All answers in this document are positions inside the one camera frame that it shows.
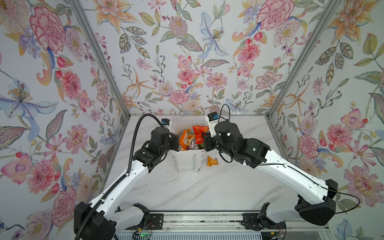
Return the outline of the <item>red snack packet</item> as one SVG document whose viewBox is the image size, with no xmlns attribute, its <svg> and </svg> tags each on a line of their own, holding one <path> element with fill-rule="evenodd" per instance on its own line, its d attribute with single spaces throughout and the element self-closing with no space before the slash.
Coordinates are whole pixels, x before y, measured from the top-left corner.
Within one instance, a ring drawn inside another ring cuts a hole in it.
<svg viewBox="0 0 384 240">
<path fill-rule="evenodd" d="M 193 126 L 193 130 L 196 137 L 196 144 L 202 144 L 204 142 L 203 133 L 210 130 L 208 126 Z"/>
</svg>

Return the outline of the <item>orange small snack packet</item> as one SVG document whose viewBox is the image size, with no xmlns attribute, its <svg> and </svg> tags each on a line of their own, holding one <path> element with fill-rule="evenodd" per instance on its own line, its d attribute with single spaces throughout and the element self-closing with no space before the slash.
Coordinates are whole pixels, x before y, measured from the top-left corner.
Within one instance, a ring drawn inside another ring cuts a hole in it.
<svg viewBox="0 0 384 240">
<path fill-rule="evenodd" d="M 188 147 L 191 145 L 193 140 L 193 135 L 191 134 L 191 130 L 184 130 L 179 139 L 179 146 L 181 151 L 188 150 Z"/>
</svg>

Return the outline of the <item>white paper gift bag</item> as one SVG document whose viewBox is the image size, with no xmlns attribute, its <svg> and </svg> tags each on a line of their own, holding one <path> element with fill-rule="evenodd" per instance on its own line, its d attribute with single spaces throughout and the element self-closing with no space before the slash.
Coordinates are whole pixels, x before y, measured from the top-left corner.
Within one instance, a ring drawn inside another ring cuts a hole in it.
<svg viewBox="0 0 384 240">
<path fill-rule="evenodd" d="M 181 134 L 184 130 L 190 129 L 191 134 L 194 135 L 193 125 L 192 124 L 182 124 L 175 127 L 175 134 L 181 137 Z M 197 174 L 207 160 L 207 152 L 203 150 L 186 150 L 181 151 L 180 146 L 178 150 L 171 151 L 172 156 L 176 161 L 178 172 L 181 175 L 192 175 Z"/>
</svg>

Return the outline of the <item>multicolour Fox's candy bag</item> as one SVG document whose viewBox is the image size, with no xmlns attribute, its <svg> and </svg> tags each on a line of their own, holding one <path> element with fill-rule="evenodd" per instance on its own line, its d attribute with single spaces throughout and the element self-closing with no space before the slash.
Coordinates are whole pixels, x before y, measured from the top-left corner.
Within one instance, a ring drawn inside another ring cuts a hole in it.
<svg viewBox="0 0 384 240">
<path fill-rule="evenodd" d="M 204 144 L 197 144 L 195 135 L 189 135 L 187 138 L 187 150 L 203 150 Z"/>
</svg>

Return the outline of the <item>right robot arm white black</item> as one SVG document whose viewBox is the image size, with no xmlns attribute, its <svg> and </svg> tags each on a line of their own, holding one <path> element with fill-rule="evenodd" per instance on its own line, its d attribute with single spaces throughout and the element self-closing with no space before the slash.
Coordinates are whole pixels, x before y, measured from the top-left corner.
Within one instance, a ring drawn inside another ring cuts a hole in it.
<svg viewBox="0 0 384 240">
<path fill-rule="evenodd" d="M 304 172 L 258 139 L 243 138 L 236 124 L 221 121 L 217 113 L 208 114 L 206 122 L 209 132 L 203 134 L 205 151 L 217 150 L 220 156 L 227 155 L 231 161 L 267 173 L 297 194 L 290 200 L 264 203 L 254 219 L 257 230 L 272 229 L 290 220 L 325 226 L 336 214 L 335 181 Z"/>
</svg>

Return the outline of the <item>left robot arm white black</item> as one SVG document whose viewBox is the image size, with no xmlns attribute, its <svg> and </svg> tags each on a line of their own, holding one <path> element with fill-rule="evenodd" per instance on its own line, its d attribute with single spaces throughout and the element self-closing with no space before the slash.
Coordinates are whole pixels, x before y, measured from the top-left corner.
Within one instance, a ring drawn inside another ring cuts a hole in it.
<svg viewBox="0 0 384 240">
<path fill-rule="evenodd" d="M 101 194 L 89 203 L 80 202 L 74 211 L 74 233 L 77 240 L 112 240 L 130 227 L 142 228 L 148 223 L 149 210 L 134 204 L 127 210 L 118 207 L 135 185 L 162 162 L 170 150 L 179 148 L 179 137 L 165 127 L 151 132 L 151 139 L 136 152 L 131 152 L 128 167 Z"/>
</svg>

